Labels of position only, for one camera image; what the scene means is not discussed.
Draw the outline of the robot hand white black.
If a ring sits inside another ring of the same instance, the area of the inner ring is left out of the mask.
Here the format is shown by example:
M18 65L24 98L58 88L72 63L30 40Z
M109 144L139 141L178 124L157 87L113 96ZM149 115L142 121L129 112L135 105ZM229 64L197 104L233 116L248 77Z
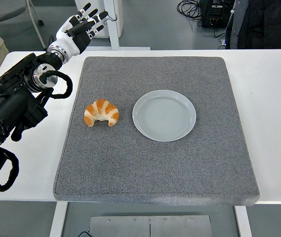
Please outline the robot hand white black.
M98 9L89 10L91 3L72 16L56 33L56 40L52 42L47 52L58 55L63 63L71 57L85 51L91 40L104 28L103 20L108 16L107 11L98 12Z

